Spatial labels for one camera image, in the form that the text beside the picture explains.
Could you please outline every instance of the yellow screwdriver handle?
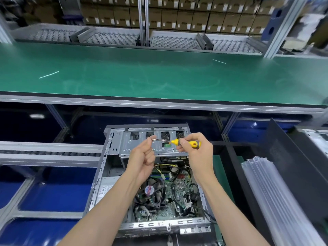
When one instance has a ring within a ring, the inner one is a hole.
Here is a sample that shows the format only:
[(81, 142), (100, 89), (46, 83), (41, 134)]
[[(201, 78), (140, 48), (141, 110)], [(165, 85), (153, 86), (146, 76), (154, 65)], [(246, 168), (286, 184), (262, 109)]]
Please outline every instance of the yellow screwdriver handle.
[[(188, 141), (189, 144), (194, 148), (194, 149), (199, 149), (200, 148), (200, 144), (201, 142), (200, 141)], [(171, 143), (177, 145), (177, 146), (180, 146), (180, 139), (175, 139), (173, 141), (171, 141)]]

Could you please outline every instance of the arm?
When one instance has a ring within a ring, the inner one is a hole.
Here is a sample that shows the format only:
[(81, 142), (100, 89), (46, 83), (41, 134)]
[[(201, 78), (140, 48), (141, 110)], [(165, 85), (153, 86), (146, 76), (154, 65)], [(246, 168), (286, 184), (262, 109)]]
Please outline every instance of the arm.
[[(193, 149), (186, 140), (199, 140), (201, 147)], [(269, 246), (264, 237), (231, 201), (217, 181), (213, 170), (213, 145), (201, 133), (181, 140), (179, 152), (189, 153), (189, 163), (196, 181), (202, 187), (227, 245)]]
[(156, 136), (148, 137), (131, 151), (127, 169), (119, 180), (58, 246), (112, 245), (133, 197), (153, 170), (152, 138)]

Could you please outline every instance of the left hand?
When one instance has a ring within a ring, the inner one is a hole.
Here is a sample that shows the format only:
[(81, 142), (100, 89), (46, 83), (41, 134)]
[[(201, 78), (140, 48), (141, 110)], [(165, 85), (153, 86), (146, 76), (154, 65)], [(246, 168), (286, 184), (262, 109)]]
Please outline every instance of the left hand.
[(154, 168), (155, 153), (152, 149), (152, 139), (156, 139), (156, 135), (148, 137), (130, 153), (126, 172), (136, 175), (138, 187), (146, 181)]

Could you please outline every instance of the plastic sheet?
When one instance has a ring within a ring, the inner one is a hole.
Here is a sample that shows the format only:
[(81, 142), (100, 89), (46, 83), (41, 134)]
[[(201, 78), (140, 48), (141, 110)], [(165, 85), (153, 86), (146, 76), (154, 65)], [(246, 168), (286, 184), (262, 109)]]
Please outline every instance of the plastic sheet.
[(256, 156), (242, 168), (277, 246), (326, 245), (271, 161)]

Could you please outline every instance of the forearm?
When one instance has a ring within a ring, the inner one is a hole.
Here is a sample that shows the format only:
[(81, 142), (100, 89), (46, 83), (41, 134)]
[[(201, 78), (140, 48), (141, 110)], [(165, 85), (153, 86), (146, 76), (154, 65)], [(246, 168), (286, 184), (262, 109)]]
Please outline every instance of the forearm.
[(269, 245), (263, 236), (236, 207), (214, 174), (200, 183), (228, 246)]
[(111, 245), (138, 188), (134, 173), (125, 171), (104, 198), (63, 238), (59, 246)]

